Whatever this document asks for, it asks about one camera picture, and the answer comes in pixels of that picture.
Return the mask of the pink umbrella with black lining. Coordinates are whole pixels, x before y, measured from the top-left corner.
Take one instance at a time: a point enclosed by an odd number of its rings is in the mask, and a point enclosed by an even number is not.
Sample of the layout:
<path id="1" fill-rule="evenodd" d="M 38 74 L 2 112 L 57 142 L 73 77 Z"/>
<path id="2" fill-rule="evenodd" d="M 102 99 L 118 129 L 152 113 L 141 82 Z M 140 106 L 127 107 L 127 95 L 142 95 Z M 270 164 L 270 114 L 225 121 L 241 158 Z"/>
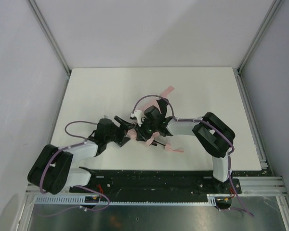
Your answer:
<path id="1" fill-rule="evenodd" d="M 148 141 L 144 141 L 146 146 L 156 146 L 158 144 L 164 147 L 165 151 L 183 153 L 183 149 L 173 149 L 170 143 L 160 143 L 156 140 L 159 136 L 168 136 L 170 133 L 167 131 L 167 123 L 174 118 L 174 111 L 171 103 L 167 99 L 167 96 L 174 90 L 174 87 L 169 86 L 160 95 L 146 95 L 140 98 L 132 111 L 135 109 L 141 110 L 144 114 L 142 121 L 149 120 L 155 125 L 156 132 L 153 133 L 152 137 Z M 128 137 L 136 140 L 136 131 L 134 128 L 128 131 Z"/>

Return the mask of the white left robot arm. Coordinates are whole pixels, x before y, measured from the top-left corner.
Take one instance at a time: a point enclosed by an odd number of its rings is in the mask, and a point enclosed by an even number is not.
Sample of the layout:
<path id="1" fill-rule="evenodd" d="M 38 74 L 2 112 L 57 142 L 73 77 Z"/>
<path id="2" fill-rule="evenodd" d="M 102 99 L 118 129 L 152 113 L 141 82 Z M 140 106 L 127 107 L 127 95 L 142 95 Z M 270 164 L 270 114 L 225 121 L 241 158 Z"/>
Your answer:
<path id="1" fill-rule="evenodd" d="M 51 194 L 58 194 L 65 187 L 86 186 L 92 174 L 71 166 L 83 159 L 99 156 L 110 142 L 122 147 L 130 140 L 127 134 L 135 124 L 118 116 L 114 120 L 119 126 L 108 118 L 100 119 L 95 123 L 96 129 L 80 143 L 66 147 L 45 145 L 28 173 L 28 182 L 38 186 L 41 193 Z"/>

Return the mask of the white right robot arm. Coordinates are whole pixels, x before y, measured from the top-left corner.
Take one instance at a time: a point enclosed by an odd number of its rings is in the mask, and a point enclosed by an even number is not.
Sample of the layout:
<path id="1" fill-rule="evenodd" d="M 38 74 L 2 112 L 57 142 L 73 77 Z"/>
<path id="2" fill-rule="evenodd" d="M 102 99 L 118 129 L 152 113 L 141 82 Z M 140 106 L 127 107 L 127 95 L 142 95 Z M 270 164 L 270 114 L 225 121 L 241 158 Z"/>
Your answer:
<path id="1" fill-rule="evenodd" d="M 222 183 L 229 179 L 229 160 L 236 135 L 214 113 L 207 112 L 199 118 L 177 118 L 168 99 L 158 96 L 158 100 L 144 110 L 134 107 L 130 119 L 136 121 L 137 139 L 150 145 L 156 136 L 195 136 L 212 156 L 213 178 Z"/>

